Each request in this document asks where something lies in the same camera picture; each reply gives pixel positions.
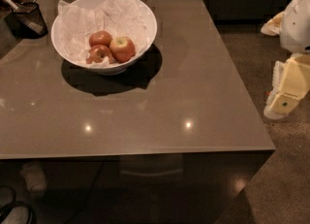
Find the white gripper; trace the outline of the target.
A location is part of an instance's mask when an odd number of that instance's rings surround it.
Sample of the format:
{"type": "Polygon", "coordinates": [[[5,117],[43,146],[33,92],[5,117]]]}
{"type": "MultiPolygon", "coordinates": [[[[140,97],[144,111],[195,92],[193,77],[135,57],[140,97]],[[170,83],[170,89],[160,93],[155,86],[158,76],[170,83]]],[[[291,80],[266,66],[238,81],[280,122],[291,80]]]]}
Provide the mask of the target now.
{"type": "Polygon", "coordinates": [[[277,61],[273,68],[272,90],[263,110],[269,119],[288,116],[310,91],[310,0],[292,0],[261,28],[268,36],[280,34],[282,48],[292,56],[277,61]]]}

